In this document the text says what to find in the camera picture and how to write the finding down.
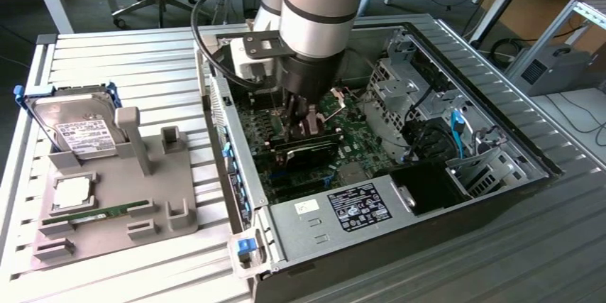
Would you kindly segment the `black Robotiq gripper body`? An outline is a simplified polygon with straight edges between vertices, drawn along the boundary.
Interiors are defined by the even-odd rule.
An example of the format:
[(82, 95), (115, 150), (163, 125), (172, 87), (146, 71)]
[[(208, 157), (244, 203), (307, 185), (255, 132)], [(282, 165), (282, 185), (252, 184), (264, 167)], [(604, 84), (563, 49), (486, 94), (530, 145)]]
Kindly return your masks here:
[(283, 57), (282, 87), (310, 104), (317, 104), (333, 87), (343, 56), (345, 52), (325, 58), (303, 55)]

